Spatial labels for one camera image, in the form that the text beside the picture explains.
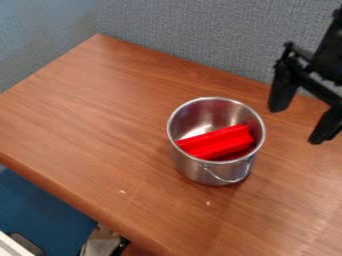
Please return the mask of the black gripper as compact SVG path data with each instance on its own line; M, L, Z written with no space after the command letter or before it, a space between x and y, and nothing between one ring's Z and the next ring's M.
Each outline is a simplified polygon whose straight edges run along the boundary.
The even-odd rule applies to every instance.
M336 86L342 86L342 6L333 12L332 24L314 52L292 41L285 43L284 53L276 62L268 101L273 113L285 111L302 87L332 106L309 137L312 144L321 144L342 131L342 96L310 77L313 73Z

